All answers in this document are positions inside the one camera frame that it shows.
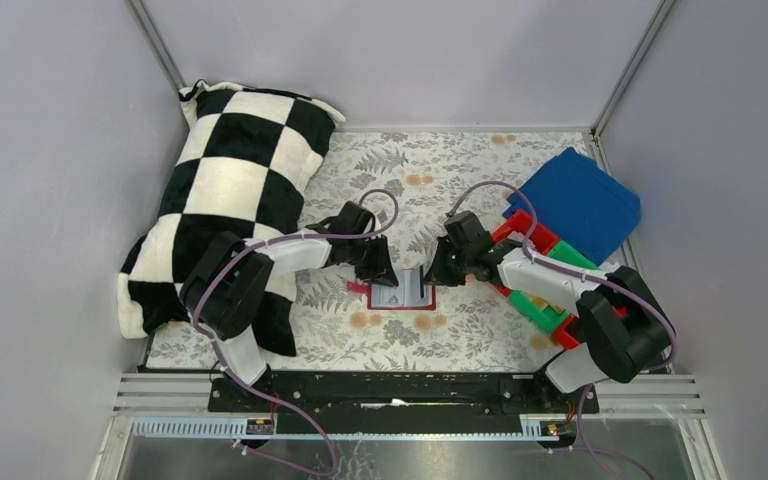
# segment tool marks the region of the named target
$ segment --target blue cloth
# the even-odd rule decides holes
[[[597,265],[640,223],[640,198],[572,147],[549,160],[520,190],[541,224]],[[528,211],[515,193],[508,202],[505,218]]]

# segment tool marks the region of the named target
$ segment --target green container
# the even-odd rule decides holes
[[[553,248],[546,256],[575,267],[598,268],[593,262],[588,260],[584,255],[578,253],[576,249],[569,246],[569,244],[563,240],[558,242],[558,244],[555,245],[555,248]],[[551,305],[546,305],[542,308],[538,307],[520,291],[514,290],[508,296],[508,299],[511,301],[514,308],[533,320],[534,323],[536,323],[541,330],[546,332],[547,335],[552,335],[552,333],[564,323],[564,320],[571,315],[567,310],[558,312],[552,308]]]

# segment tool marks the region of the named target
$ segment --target white wall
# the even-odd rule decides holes
[[[658,0],[147,0],[189,82],[332,102],[346,129],[592,124]]]
[[[138,342],[115,273],[184,136],[122,1],[0,1],[0,479],[89,472]]]
[[[729,478],[768,478],[768,2],[681,2],[604,144]]]

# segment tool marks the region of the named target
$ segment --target flower pattern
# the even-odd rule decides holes
[[[335,133],[331,150],[305,192],[299,225],[334,215],[371,188],[399,199],[399,219],[387,232],[395,268],[430,262],[445,213],[471,185],[499,179],[521,185],[544,162],[572,146],[579,133]],[[509,192],[476,190],[463,208],[488,230],[499,227]],[[364,206],[379,222],[392,215],[383,195]],[[291,313],[298,356],[264,352],[275,369],[532,371],[559,350],[490,285],[437,288],[436,311],[369,311],[349,292],[351,267],[299,272]],[[209,369],[207,339],[185,323],[155,333],[150,368]]]

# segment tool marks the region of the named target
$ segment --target checkered pillow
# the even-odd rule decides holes
[[[319,100],[199,81],[180,92],[190,134],[157,223],[131,249],[118,279],[119,326],[144,337],[187,321],[178,292],[217,234],[273,238],[298,230],[308,180],[345,117]],[[294,356],[295,278],[271,278],[253,322],[258,345]]]

